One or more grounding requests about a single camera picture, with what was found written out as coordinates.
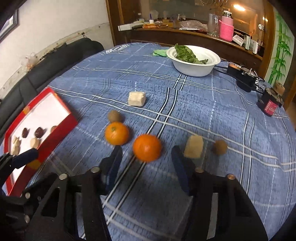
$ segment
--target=pink bottle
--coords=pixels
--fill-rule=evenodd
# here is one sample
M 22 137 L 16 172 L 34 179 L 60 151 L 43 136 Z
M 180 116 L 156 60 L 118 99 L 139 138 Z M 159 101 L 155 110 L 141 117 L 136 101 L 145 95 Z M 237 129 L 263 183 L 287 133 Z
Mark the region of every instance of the pink bottle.
M 223 11 L 222 21 L 220 23 L 220 39 L 231 42 L 233 38 L 234 26 L 231 12 Z

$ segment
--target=picture frame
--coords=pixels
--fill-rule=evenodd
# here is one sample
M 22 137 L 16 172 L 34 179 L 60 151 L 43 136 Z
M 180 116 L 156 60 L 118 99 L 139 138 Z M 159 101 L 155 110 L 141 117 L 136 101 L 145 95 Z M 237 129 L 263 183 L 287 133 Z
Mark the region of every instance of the picture frame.
M 10 19 L 6 21 L 2 29 L 0 30 L 0 42 L 5 38 L 5 36 L 14 29 L 18 24 L 18 11 L 16 10 L 15 13 L 11 16 Z

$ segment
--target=glass cup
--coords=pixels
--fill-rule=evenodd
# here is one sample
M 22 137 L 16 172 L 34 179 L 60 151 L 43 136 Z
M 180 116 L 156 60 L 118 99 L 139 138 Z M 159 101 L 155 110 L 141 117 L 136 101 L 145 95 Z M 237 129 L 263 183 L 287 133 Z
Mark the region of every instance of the glass cup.
M 216 14 L 209 14 L 209 22 L 207 25 L 207 33 L 213 37 L 219 37 L 219 20 L 221 20 L 221 16 Z

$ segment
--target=leafy green vegetable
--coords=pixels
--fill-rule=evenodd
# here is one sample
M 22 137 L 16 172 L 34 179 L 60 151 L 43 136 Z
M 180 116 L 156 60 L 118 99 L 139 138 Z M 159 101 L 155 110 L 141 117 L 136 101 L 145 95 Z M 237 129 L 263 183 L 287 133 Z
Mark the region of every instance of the leafy green vegetable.
M 208 59 L 201 60 L 201 61 L 198 60 L 197 57 L 192 52 L 192 50 L 185 45 L 176 44 L 175 49 L 177 52 L 176 58 L 181 61 L 193 63 L 193 64 L 207 64 L 207 62 L 209 61 Z

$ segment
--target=tangerine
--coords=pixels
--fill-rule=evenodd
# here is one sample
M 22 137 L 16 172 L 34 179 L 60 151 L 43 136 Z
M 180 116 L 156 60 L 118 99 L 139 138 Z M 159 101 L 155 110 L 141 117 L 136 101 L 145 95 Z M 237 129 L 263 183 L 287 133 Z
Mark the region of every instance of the tangerine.
M 106 127 L 105 138 L 111 145 L 123 145 L 129 138 L 128 127 L 121 122 L 113 122 Z
M 151 162 L 160 157 L 162 145 L 160 140 L 149 134 L 138 136 L 133 143 L 135 156 L 144 162 Z

